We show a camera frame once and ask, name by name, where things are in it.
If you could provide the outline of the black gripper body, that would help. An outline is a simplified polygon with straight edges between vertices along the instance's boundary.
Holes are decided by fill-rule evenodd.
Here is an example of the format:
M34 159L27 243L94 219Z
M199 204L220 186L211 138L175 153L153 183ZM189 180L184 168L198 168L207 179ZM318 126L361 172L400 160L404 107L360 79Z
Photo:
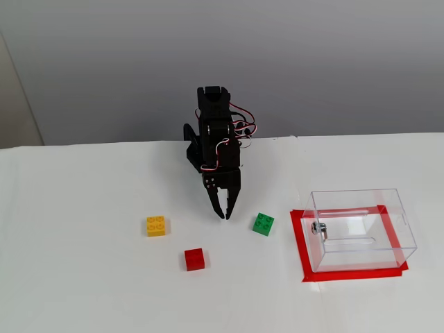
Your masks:
M240 146L236 139L223 139L217 146L218 169L226 189L241 187Z

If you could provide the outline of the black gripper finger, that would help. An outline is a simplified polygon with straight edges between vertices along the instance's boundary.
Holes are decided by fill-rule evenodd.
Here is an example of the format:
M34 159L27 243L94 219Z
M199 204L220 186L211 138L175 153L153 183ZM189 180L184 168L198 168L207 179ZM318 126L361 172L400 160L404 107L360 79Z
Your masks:
M213 210L221 219L224 219L225 214L221 209L218 197L219 175L214 175L212 172L203 172L202 179L204 188L207 190L207 194L210 198Z
M228 220L234 209L241 187L230 187L227 189L227 210L225 218Z

